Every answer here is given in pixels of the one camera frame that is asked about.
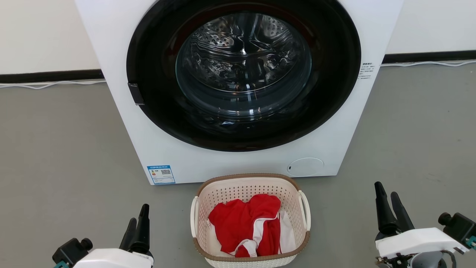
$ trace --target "washing machine door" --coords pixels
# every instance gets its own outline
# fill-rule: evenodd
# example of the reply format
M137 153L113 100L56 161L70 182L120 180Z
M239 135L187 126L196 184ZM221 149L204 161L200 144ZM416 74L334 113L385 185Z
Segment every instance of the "washing machine door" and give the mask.
M159 0L127 56L129 88L186 143L254 151L296 140L345 102L357 30L336 0Z

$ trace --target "white cable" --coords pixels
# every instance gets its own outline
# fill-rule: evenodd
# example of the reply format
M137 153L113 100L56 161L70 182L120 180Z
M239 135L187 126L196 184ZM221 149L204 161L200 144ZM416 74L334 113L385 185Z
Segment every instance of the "white cable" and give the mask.
M44 84L44 83L30 83L30 84L0 84L0 88L6 88L6 87L26 87L26 88L31 88L31 89L44 89L53 85L58 85L58 84L64 84L64 85L69 85L69 84L77 84L77 85L94 85L98 83L105 83L105 80L102 81L86 81L86 82L75 82L75 81L58 81L54 83L48 83L44 86L41 87L33 87L30 85L38 85L38 84Z
M382 64L381 67L389 67L389 66L397 66L397 67L409 67L415 65L427 65L427 64L436 64L436 65L443 65L448 67L458 67L465 64L476 63L476 61L469 61L469 62L415 62L415 63L396 63L396 64Z

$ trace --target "laundry basket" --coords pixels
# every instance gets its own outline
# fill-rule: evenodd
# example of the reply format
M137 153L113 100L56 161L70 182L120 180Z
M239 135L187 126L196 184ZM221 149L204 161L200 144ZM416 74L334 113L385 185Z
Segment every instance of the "laundry basket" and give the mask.
M211 255L207 247L209 231L207 219L218 203L234 199L247 202L257 194L277 196L286 210L294 230L297 248L291 252L254 257L227 258ZM190 228L198 252L216 268L272 268L290 263L309 241L311 213L306 195L290 177L279 174L228 175L206 181L198 190L190 210Z

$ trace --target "white wall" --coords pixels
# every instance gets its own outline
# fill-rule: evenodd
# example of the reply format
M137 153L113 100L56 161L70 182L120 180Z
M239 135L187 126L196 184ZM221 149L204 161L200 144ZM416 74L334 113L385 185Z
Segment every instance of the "white wall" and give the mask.
M387 53L476 50L475 11L474 0L406 0ZM87 69L99 64L73 0L0 1L0 74Z

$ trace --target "electrical wire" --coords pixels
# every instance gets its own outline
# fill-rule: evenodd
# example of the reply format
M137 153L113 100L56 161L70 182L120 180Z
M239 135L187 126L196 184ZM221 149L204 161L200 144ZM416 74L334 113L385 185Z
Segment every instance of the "electrical wire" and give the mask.
M410 67L415 65L443 65L448 67L459 67L470 63L476 63L476 61L468 61L468 62L414 62L414 63L389 63L389 64L382 64L381 67L389 67L389 66L397 66L397 67Z
M85 82L75 82L75 81L58 81L58 82L54 82L54 83L48 83L48 84L45 84L44 86L40 86L40 87L34 87L32 85L41 85L41 84L44 84L44 83L28 83L28 84L0 84L0 88L7 88L7 87L25 87L25 88L31 88L31 89L44 89L44 88L47 88L47 87L51 87L53 85L59 85L59 84L62 84L62 85L71 85L71 84L77 84L77 85L94 85L94 84L98 84L98 83L105 83L106 80L101 80L101 81L85 81Z
M442 250L441 252L446 253L450 256L451 262L452 262L451 268L456 268L456 257L455 257L455 255L451 251L448 251L448 250Z

